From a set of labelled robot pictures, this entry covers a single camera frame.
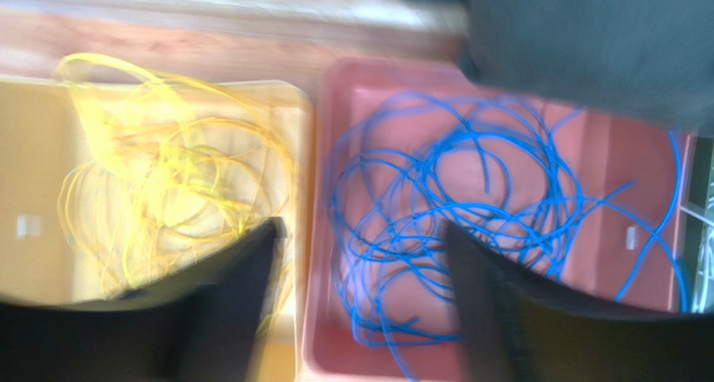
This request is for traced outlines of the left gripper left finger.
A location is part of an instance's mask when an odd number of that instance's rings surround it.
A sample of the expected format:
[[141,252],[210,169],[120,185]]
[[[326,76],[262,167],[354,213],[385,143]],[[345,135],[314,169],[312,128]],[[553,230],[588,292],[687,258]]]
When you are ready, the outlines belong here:
[[110,301],[1,303],[4,381],[243,381],[277,245],[271,218]]

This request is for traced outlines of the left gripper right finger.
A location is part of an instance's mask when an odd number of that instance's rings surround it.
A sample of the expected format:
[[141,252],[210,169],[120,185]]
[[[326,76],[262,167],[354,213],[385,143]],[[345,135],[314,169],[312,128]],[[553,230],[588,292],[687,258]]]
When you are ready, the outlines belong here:
[[470,381],[710,381],[713,316],[573,290],[443,226]]

